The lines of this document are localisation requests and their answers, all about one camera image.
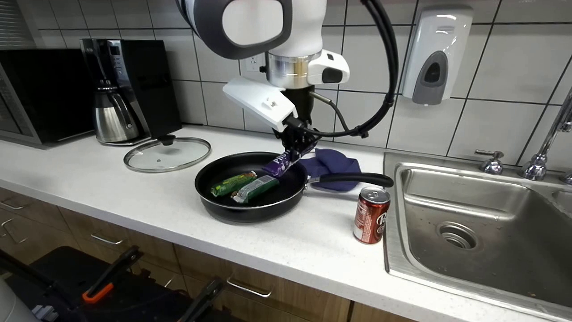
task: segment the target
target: microwave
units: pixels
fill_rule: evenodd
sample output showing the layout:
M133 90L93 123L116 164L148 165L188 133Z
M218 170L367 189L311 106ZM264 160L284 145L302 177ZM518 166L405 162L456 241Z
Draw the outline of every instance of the microwave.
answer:
M92 108L81 50L0 50L0 138L60 142L93 130Z

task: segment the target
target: black frying pan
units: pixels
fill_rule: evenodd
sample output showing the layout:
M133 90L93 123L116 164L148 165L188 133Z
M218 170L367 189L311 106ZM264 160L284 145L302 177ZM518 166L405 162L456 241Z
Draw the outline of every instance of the black frying pan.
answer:
M278 154L270 152L246 152L225 156L202 168L194 180L194 187L201 195L201 201L214 217L240 223L261 222L284 214L302 198L308 182L357 181L392 187L394 181L382 174L344 173L323 175L308 181L306 169L294 164L279 178L280 184L263 195L253 198L247 204L234 201L230 195L215 197L210 188L232 176L254 171L261 177L267 173L262 168Z

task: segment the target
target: soda can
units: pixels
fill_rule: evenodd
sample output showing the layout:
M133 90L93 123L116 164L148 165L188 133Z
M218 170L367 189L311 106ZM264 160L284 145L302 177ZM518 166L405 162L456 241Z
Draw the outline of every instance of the soda can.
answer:
M360 242L376 244L382 240L390 200L390 194L383 188L362 189L353 221L353 234Z

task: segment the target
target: stainless steel sink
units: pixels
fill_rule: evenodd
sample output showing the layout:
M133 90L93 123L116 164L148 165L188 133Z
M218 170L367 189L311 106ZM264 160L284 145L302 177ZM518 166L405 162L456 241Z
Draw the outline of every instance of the stainless steel sink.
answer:
M477 163L386 152L386 270L546 319L572 319L572 189Z

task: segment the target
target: glass pot lid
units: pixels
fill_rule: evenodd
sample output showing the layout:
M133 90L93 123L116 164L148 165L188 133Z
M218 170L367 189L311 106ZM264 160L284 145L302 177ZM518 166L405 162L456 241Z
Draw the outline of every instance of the glass pot lid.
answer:
M159 173L190 167L209 154L210 144L203 139L169 135L132 149L123 162L133 171Z

